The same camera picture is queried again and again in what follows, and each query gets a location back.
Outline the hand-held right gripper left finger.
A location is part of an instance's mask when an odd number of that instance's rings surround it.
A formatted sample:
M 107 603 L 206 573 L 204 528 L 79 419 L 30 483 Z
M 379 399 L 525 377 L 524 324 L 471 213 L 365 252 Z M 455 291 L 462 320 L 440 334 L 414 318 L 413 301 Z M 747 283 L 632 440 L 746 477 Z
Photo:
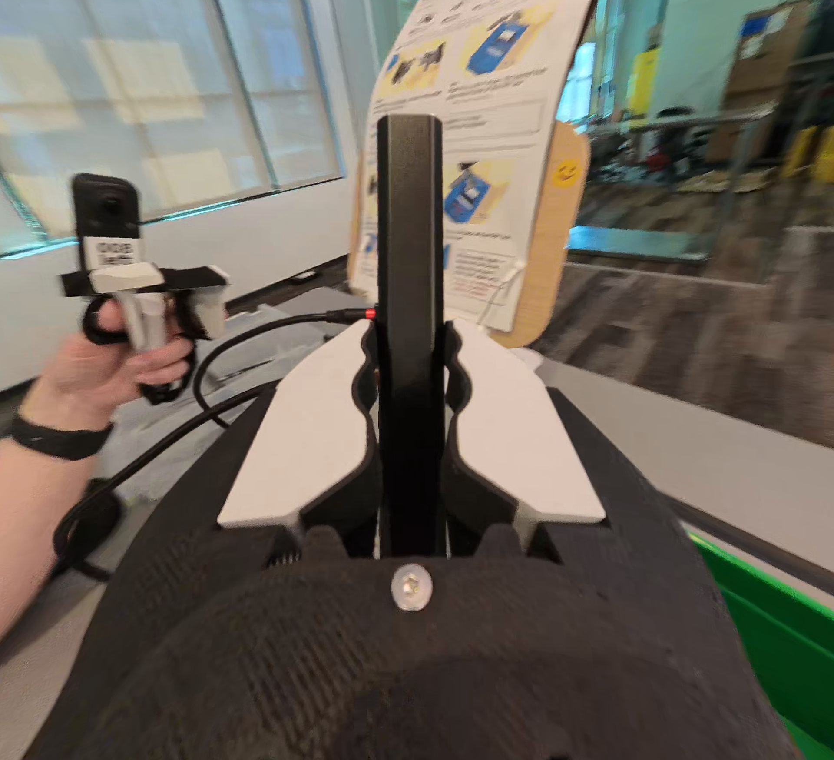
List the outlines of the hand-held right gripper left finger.
M 281 380 L 218 515 L 223 528 L 328 525 L 378 515 L 381 458 L 374 322 L 360 319 Z

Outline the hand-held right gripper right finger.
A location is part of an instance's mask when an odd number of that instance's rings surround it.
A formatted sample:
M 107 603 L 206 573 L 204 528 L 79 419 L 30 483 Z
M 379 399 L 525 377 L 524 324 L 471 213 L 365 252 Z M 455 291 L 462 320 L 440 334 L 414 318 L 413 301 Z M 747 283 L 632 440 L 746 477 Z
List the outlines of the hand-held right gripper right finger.
M 443 506 L 483 536 L 510 525 L 602 525 L 606 509 L 543 381 L 475 324 L 445 326 Z

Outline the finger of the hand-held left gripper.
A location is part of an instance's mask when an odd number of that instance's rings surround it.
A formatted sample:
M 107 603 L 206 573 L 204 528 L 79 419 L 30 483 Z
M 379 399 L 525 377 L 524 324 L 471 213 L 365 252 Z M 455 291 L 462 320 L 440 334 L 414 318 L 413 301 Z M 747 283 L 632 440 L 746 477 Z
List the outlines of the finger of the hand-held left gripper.
M 227 312 L 227 279 L 205 279 L 194 289 L 194 337 L 212 340 L 224 335 Z
M 151 263 L 105 265 L 89 272 L 89 284 L 95 293 L 136 292 L 164 286 L 165 277 Z

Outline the person's left forearm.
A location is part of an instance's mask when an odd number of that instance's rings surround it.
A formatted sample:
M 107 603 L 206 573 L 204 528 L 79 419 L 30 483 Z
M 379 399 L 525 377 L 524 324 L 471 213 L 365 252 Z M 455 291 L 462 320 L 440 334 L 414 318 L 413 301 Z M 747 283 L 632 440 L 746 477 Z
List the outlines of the person's left forearm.
M 96 470 L 96 455 L 69 461 L 1 443 L 1 638 L 36 600 L 57 561 L 53 534 Z

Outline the person's left hand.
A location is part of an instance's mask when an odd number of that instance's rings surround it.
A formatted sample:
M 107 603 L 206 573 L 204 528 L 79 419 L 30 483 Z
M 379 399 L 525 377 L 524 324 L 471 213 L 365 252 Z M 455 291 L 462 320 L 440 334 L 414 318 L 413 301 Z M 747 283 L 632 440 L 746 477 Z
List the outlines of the person's left hand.
M 173 318 L 166 319 L 165 345 L 144 353 L 130 344 L 98 346 L 76 332 L 43 368 L 18 414 L 55 431 L 102 431 L 120 406 L 141 397 L 144 386 L 179 382 L 192 352 Z

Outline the black wristband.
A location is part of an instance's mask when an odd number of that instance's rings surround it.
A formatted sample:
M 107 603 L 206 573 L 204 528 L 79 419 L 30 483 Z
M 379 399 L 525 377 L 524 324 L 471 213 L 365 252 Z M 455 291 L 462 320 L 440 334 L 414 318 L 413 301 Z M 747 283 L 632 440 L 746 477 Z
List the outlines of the black wristband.
M 35 424 L 19 413 L 15 413 L 4 437 L 40 455 L 76 462 L 98 454 L 110 438 L 112 431 L 113 422 L 109 422 L 100 431 L 62 431 Z

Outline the instruction sheet on wooden stand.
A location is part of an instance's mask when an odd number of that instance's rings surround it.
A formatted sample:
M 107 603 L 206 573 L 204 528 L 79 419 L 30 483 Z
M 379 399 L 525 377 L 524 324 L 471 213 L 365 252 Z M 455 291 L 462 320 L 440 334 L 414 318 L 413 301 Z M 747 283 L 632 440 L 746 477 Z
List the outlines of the instruction sheet on wooden stand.
M 401 353 L 423 354 L 432 341 L 440 349 L 443 310 L 450 301 L 443 287 L 451 282 L 443 267 L 441 202 L 441 122 L 429 115 L 385 115 L 372 129 L 372 143 L 365 157 L 376 154 L 375 169 L 381 170 L 380 226 L 376 249 L 378 273 L 372 286 L 360 285 L 361 187 L 357 186 L 353 237 L 349 251 L 349 287 L 377 303 L 374 326 L 380 352 L 394 348 Z M 552 185 L 550 175 L 563 159 L 580 160 L 582 179 L 565 189 Z M 509 331 L 489 326 L 488 308 L 474 320 L 488 337 L 506 349 L 526 348 L 545 330 L 556 305 L 556 296 L 566 264 L 569 232 L 575 224 L 589 168 L 589 140 L 566 124 L 557 123 L 551 135 L 539 191 L 536 218 L 526 258 L 515 263 L 505 285 L 490 294 L 493 300 L 503 289 L 520 285 L 519 302 Z

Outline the large window with blinds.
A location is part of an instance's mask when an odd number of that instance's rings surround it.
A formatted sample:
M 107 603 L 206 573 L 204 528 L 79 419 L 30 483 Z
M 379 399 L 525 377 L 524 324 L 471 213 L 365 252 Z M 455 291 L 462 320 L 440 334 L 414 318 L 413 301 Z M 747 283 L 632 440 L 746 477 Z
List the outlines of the large window with blinds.
M 1 0 L 2 256 L 74 235 L 76 173 L 143 223 L 338 179 L 308 0 Z

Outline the green box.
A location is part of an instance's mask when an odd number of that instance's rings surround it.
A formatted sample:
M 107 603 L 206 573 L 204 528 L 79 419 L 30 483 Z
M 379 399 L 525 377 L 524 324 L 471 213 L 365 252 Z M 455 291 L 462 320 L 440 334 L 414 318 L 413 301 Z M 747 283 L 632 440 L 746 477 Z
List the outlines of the green box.
M 833 758 L 832 609 L 696 533 L 747 657 L 801 754 Z

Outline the printed instruction sheet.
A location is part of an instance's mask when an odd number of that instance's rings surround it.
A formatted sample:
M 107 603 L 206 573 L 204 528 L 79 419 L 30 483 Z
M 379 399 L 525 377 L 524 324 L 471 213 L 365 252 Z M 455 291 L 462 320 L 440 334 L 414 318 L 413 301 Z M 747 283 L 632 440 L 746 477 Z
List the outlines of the printed instruction sheet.
M 597 0 L 418 0 L 371 94 L 362 152 L 360 285 L 374 283 L 378 251 L 376 154 L 388 114 L 429 114 L 443 129 L 443 255 L 449 318 L 509 331 L 557 109 Z

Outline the yellow floor sign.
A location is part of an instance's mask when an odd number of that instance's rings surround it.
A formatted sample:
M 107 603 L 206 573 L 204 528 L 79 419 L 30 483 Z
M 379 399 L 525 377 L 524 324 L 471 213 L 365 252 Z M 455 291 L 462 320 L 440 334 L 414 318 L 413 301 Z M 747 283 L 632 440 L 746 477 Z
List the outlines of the yellow floor sign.
M 780 178 L 788 180 L 800 176 L 816 183 L 833 184 L 833 126 L 808 126 L 791 142 Z

